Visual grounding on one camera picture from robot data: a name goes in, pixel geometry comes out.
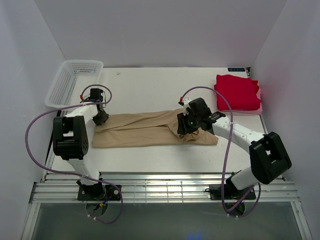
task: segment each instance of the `tan pants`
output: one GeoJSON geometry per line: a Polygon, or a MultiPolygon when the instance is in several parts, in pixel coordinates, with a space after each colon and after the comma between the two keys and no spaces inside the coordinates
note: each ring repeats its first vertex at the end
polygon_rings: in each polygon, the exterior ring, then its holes
{"type": "Polygon", "coordinates": [[[185,136],[177,134],[177,114],[183,109],[110,115],[96,126],[93,148],[145,147],[159,145],[216,145],[218,138],[202,129],[185,136]]]}

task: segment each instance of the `black mounting bracket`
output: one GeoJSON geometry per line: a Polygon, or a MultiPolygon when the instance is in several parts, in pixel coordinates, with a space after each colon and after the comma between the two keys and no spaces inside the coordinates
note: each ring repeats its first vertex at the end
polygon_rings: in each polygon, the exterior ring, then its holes
{"type": "MultiPolygon", "coordinates": [[[[224,184],[224,199],[225,200],[238,200],[240,199],[250,187],[239,190],[237,192],[230,192],[227,184],[224,184]]],[[[221,200],[221,184],[210,184],[209,188],[205,189],[205,192],[210,193],[211,200],[221,200]]],[[[255,200],[255,190],[252,189],[250,193],[245,197],[245,200],[255,200]]]]}
{"type": "MultiPolygon", "coordinates": [[[[120,189],[120,191],[122,190],[121,185],[116,185],[116,186],[120,189]]],[[[121,199],[119,191],[116,190],[116,188],[111,185],[103,186],[105,191],[101,197],[94,197],[90,193],[85,193],[84,187],[85,185],[79,186],[78,197],[77,197],[78,201],[101,201],[101,199],[103,199],[105,196],[107,198],[110,198],[109,201],[119,201],[121,199]]]]}

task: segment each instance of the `white plastic basket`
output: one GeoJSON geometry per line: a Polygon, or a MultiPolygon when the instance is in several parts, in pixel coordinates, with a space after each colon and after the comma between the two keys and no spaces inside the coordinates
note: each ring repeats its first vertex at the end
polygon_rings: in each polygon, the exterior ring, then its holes
{"type": "Polygon", "coordinates": [[[54,108],[79,104],[80,94],[91,84],[98,84],[104,64],[94,60],[63,62],[45,98],[45,105],[54,108]]]}

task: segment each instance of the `white panel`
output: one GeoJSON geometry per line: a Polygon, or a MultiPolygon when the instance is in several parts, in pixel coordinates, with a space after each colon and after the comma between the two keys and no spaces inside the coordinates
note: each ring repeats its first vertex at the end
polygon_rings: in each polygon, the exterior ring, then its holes
{"type": "Polygon", "coordinates": [[[280,134],[313,239],[319,239],[320,3],[288,1],[253,67],[264,119],[280,134]]]}
{"type": "Polygon", "coordinates": [[[35,0],[67,59],[251,66],[286,0],[35,0]]]}
{"type": "MultiPolygon", "coordinates": [[[[45,96],[64,57],[33,0],[1,0],[0,32],[0,235],[16,240],[33,183],[43,174],[27,154],[25,131],[47,109],[45,96]]],[[[42,163],[52,119],[45,117],[30,133],[32,152],[42,163]]]]}

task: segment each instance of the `red towel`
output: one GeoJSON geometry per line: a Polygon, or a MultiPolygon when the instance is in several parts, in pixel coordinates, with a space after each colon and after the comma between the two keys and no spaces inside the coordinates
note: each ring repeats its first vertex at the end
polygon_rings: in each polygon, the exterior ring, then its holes
{"type": "MultiPolygon", "coordinates": [[[[217,75],[217,90],[229,102],[233,110],[252,111],[260,108],[261,100],[257,98],[258,81],[232,75],[217,75]]],[[[219,111],[229,110],[225,101],[217,95],[216,105],[219,111]]]]}

